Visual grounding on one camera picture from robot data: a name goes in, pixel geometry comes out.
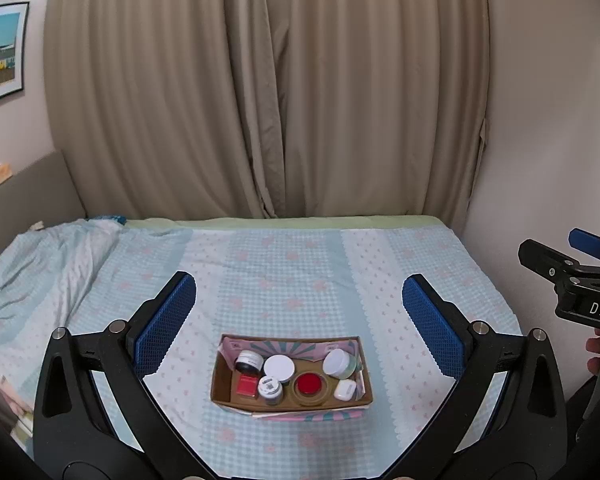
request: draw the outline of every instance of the curtain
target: curtain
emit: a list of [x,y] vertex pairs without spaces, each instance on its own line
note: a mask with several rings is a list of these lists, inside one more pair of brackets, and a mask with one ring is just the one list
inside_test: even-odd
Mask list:
[[50,0],[45,27],[90,214],[464,223],[487,0]]

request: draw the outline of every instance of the cardboard box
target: cardboard box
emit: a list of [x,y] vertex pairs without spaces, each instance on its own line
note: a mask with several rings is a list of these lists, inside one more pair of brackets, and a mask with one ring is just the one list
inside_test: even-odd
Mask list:
[[[302,406],[293,395],[289,394],[294,378],[302,372],[322,373],[322,359],[334,348],[355,355],[358,366],[351,379],[358,383],[356,396],[343,402],[333,397],[338,380],[326,376],[328,389],[331,392],[320,406]],[[277,406],[267,406],[265,401],[257,397],[240,396],[235,393],[239,372],[234,371],[234,361],[241,350],[253,350],[265,359],[274,354],[285,354],[291,357],[296,365],[296,374],[283,386],[283,400]],[[373,401],[371,382],[369,380],[366,361],[359,337],[337,337],[330,339],[280,339],[261,338],[223,334],[218,347],[216,365],[211,381],[211,401],[225,409],[257,416],[308,415],[311,413],[346,412],[368,408]]]

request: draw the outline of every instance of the mattress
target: mattress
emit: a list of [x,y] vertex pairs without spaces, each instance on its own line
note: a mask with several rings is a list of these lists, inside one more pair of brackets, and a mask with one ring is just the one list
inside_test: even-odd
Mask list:
[[[128,319],[177,270],[195,277],[196,305],[158,372],[144,380],[184,439],[229,478],[372,478],[413,441],[454,382],[401,305],[410,274],[422,273],[469,320],[520,333],[501,295],[433,218],[152,219],[124,228],[77,221],[20,235],[0,257],[0,378],[13,399],[32,408],[53,328],[97,332]],[[223,411],[209,399],[221,333],[360,336],[374,402],[348,420],[266,421]],[[494,378],[464,446],[480,437],[503,379]],[[96,382],[119,437],[138,446],[106,379],[96,374]]]

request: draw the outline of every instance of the green bed sheet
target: green bed sheet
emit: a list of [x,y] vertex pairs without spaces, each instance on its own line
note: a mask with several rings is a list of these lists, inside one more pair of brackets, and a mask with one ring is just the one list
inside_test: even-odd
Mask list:
[[173,221],[166,218],[129,220],[135,229],[399,229],[443,225],[433,216],[346,216],[335,218],[214,218],[211,220]]

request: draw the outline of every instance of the picture frame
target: picture frame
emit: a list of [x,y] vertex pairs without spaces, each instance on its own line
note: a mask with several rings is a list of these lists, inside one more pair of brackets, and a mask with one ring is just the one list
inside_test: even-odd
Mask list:
[[0,99],[24,90],[24,43],[29,2],[0,5]]

